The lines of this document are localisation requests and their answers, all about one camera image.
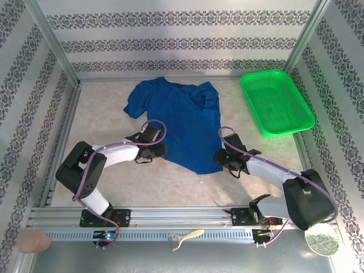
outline metal frame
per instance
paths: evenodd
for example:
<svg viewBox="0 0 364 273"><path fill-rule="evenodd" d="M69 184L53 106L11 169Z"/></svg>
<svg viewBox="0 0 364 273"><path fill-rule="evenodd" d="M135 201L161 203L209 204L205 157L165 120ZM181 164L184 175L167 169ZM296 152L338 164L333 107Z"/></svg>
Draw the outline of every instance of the metal frame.
<svg viewBox="0 0 364 273"><path fill-rule="evenodd" d="M76 90L74 91L70 104L69 104L69 109L66 112L66 116L65 116L65 120L63 125L61 125L61 134L59 136L59 144L57 145L56 151L53 155L53 160L52 160L52 165L51 165L51 169L49 171L49 175L47 177L47 181L45 182L45 188L44 188L44 193L43 196L40 200L40 207L44 207L47 204L47 200L49 198L49 192L51 190L52 187L54 187L56 179L56 171L59 167L59 165L61 164L63 155L64 155L64 151L67 145L67 140L69 137L69 133L71 131L71 127L72 127L72 123L73 123L73 119L75 117L76 114L76 109L77 109L77 104L78 104L78 99L80 98L80 94L81 94L81 90L82 90L82 84L76 84L75 86Z"/></svg>
<svg viewBox="0 0 364 273"><path fill-rule="evenodd" d="M315 4L310 17L308 18L307 24L304 26L297 43L289 55L286 64L284 65L283 70L287 74L292 72L299 58L301 58L302 52L312 37L312 34L314 33L330 2L331 0L318 0Z"/></svg>
<svg viewBox="0 0 364 273"><path fill-rule="evenodd" d="M186 80L186 81L196 81L196 80L200 80L200 81L213 81L213 80L239 80L241 77L237 77L237 76L196 76L196 77L176 77L176 76L171 76L171 77L166 77L166 79L168 81L180 81L180 80ZM86 82L108 82L108 81L137 81L137 82L141 82L141 81L146 81L146 80L150 80L150 77L128 77L128 78L85 78L82 79L81 82L82 83L86 83Z"/></svg>
<svg viewBox="0 0 364 273"><path fill-rule="evenodd" d="M58 41L58 38L52 29L51 25L47 17L44 15L42 8L39 6L37 0L24 0L24 4L28 8L30 14L34 18L34 21L38 25L39 29L41 30L45 40L48 42L51 50L53 50L54 54L56 55L58 61L60 62L63 70L65 71L66 75L68 76L69 80L72 83L72 86L76 86L80 82L78 79L75 70L71 62L68 60L66 53L61 46L61 43Z"/></svg>
<svg viewBox="0 0 364 273"><path fill-rule="evenodd" d="M46 182L44 195L40 206L44 207L47 204L48 196L52 194L51 189L55 182L55 172L59 166L66 147L69 133L71 131L73 118L75 116L78 99L82 89L83 82L95 82L95 81L105 81L103 79L88 79L82 81L76 76L76 72L72 67L71 62L68 60L60 42L58 41L53 29L49 25L46 16L43 14L37 0L24 0L27 8L29 9L31 15L34 17L36 23L41 29L46 41L50 44L52 50L54 51L57 59L64 68L67 76L72 81L72 84L77 87L73 98L71 100L70 108L66 113L65 126L63 126L59 145L55 151L55 159L51 165L51 170L49 172L48 180ZM307 45L309 39L311 38L317 24L319 23L325 9L327 8L330 0L319 0L312 14L304 27L298 42L296 43L293 51L291 52L284 71L288 74L293 70L298 59L300 58L305 46ZM211 80L208 77L196 77L193 78L202 80ZM231 79L231 77L214 77L213 79L224 80ZM133 81L133 80L143 80L141 78L132 79L115 79L116 81ZM297 150L300 156L300 160L303 165L303 169L308 169L307 157L303 149L300 134L293 135ZM220 239L223 240L239 240L239 234L243 232L245 235L251 231L252 226L232 226L230 215L225 212L226 209L231 209L230 206L203 206L203 207L165 207L165 208L127 208L131 209L130 227L123 228L123 234L150 234L152 231L158 234L166 234L172 230L183 232L192 229L205 229L207 234L218 234ZM89 236L94 230L92 228L82 228L79 227L79 220L81 217L82 208L33 208L30 213L30 217L27 223L27 229L37 228L49 234L54 241L84 241L84 239L90 240ZM254 226L254 229L265 229L266 226ZM289 225L288 229L297 229L294 225ZM125 235L120 240L133 238L136 235ZM206 238L208 240L218 240L218 238L212 236L211 238ZM245 242L251 242L250 238L243 238ZM13 273L19 272L29 272L31 269L33 254L18 254L16 264L13 269Z"/></svg>

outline green basket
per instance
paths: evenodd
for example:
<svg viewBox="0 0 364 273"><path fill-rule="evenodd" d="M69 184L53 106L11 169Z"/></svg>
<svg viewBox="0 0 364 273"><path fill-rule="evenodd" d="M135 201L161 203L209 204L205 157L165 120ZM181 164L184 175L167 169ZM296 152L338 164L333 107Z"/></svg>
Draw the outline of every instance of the green basket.
<svg viewBox="0 0 364 273"><path fill-rule="evenodd" d="M264 137L293 134L315 125L315 116L285 72L249 73L241 77L240 86Z"/></svg>

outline decorative border pattern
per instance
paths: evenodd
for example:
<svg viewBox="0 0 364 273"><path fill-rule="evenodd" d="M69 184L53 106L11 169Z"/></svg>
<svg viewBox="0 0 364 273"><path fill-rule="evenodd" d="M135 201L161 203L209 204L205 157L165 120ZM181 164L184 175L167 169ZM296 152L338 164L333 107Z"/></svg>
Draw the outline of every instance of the decorative border pattern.
<svg viewBox="0 0 364 273"><path fill-rule="evenodd" d="M156 11L148 13L95 13L48 15L55 30L101 27L285 25L303 26L309 11Z"/></svg>
<svg viewBox="0 0 364 273"><path fill-rule="evenodd" d="M23 145L28 137L34 116L48 84L49 78L56 66L56 62L57 58L50 50L26 103L24 112L18 122L19 125L15 129L15 134L13 135L14 138L10 141L7 153L3 158L3 162L0 164L0 205L2 204L2 199L5 197L6 188L9 186L9 181L12 178L14 168L18 164L20 153L23 150Z"/></svg>
<svg viewBox="0 0 364 273"><path fill-rule="evenodd" d="M25 72L28 71L29 65L38 49L43 35L36 24L31 29L22 49L17 55L14 65L10 68L0 90L0 126L5 119L6 112L11 106L14 95L18 92L20 83L23 81Z"/></svg>
<svg viewBox="0 0 364 273"><path fill-rule="evenodd" d="M332 64L335 66L342 84L346 87L346 91L353 105L355 105L356 111L360 114L360 119L364 119L364 85L360 81L358 73L350 64L349 58L344 53L344 49L341 47L326 19L322 19L318 24L316 34L325 47Z"/></svg>
<svg viewBox="0 0 364 273"><path fill-rule="evenodd" d="M33 154L31 156L29 167L27 168L26 175L22 181L22 188L16 198L16 206L11 214L10 222L7 224L8 228L4 234L4 240L1 242L0 248L0 272L6 272L7 264L12 255L15 240L18 237L20 224L23 221L24 213L28 204L30 193L33 189L37 171L41 164L41 160L46 150L49 135L52 131L53 122L56 118L58 107L60 105L64 89L66 87L68 78L63 71L54 91L51 103L47 110L47 115L43 121L43 126L39 132L38 141L35 144Z"/></svg>
<svg viewBox="0 0 364 273"><path fill-rule="evenodd" d="M137 60L89 61L72 63L76 72L208 70L208 69L283 69L285 60Z"/></svg>
<svg viewBox="0 0 364 273"><path fill-rule="evenodd" d="M315 115L311 101L308 97L306 87L297 68L292 71L291 77L298 90L304 97L305 101L307 102L308 106L312 110L313 114ZM334 198L339 208L339 213L343 218L342 222L345 224L345 230L349 235L349 239L351 240L351 246L356 253L355 257L359 260L360 269L364 271L363 235L359 234L360 228L359 225L355 222L357 219L353 216L353 208L350 206L348 195L346 194L344 186L341 183L341 178L338 175L335 162L333 161L330 149L328 148L328 144L326 143L326 139L322 133L320 123L317 119L315 126L310 131L316 142L316 147L319 150L320 159L324 166L324 170L329 180L329 184L331 185L331 190L334 194Z"/></svg>
<svg viewBox="0 0 364 273"><path fill-rule="evenodd" d="M8 0L0 11L0 48L25 10L22 0Z"/></svg>
<svg viewBox="0 0 364 273"><path fill-rule="evenodd" d="M45 175L45 178L44 178L44 184L43 184L43 187L42 187L42 192L40 193L40 198L38 200L38 205L37 206L40 206L40 202L42 201L42 197L44 195L44 190L46 188L46 183L47 183L47 180L48 180L48 177L49 177L49 173L51 171L51 168L52 168L52 165L53 165L53 161L55 159L55 155L56 155L56 150L57 150L57 147L58 147L58 144L59 144L59 140L60 140L60 136L61 136L61 133L63 131L63 126L64 126L64 122L66 120L66 116L67 116L67 113L68 113L68 108L71 104L71 100L73 98L73 94L75 94L76 90L77 90L77 86L75 86L74 88L72 88L72 91L69 95L69 99L68 99L68 102L67 102L67 105L64 109L64 112L63 112L63 117L62 117L62 120L60 122L60 126L59 126L59 130L58 130L58 134L56 136L56 139L55 139L55 144L54 144L54 147L52 149L52 155L50 156L51 160L49 161L49 164L48 164L48 168L47 168L47 174Z"/></svg>
<svg viewBox="0 0 364 273"><path fill-rule="evenodd" d="M344 152L344 157L348 162L348 166L350 166L350 172L354 176L354 181L357 183L357 188L362 193L362 198L364 198L364 163L361 162L362 157L359 155L358 148L354 146L355 143L352 140L351 133L349 133L349 129L340 113L334 96L331 94L325 76L309 46L303 51L302 58L307 65L317 92L324 104L326 113L338 138L339 145Z"/></svg>
<svg viewBox="0 0 364 273"><path fill-rule="evenodd" d="M364 7L358 0L335 0L335 5L345 17L354 34L364 46Z"/></svg>
<svg viewBox="0 0 364 273"><path fill-rule="evenodd" d="M292 49L296 38L164 38L61 42L66 53L197 49Z"/></svg>

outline blue t-shirt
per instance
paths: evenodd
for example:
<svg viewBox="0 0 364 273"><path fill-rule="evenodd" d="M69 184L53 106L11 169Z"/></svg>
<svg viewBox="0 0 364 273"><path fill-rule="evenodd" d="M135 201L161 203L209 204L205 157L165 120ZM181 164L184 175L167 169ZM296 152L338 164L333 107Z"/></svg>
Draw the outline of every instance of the blue t-shirt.
<svg viewBox="0 0 364 273"><path fill-rule="evenodd" d="M221 140L218 93L210 82L182 85L163 77L142 81L127 101L124 111L130 117L137 119L148 111L148 119L166 124L165 159L199 175L222 171L212 160L221 148Z"/></svg>

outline patterned wall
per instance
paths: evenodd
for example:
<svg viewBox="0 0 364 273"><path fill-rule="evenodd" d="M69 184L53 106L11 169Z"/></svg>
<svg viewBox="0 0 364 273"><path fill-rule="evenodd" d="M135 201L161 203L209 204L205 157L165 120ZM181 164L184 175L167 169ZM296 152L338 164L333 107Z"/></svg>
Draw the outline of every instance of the patterned wall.
<svg viewBox="0 0 364 273"><path fill-rule="evenodd" d="M41 0L80 79L282 69L316 0Z"/></svg>
<svg viewBox="0 0 364 273"><path fill-rule="evenodd" d="M317 119L304 146L337 201L356 272L364 272L363 20L362 2L333 1L291 74Z"/></svg>
<svg viewBox="0 0 364 273"><path fill-rule="evenodd" d="M0 272L37 206L73 86L21 0L0 0Z"/></svg>

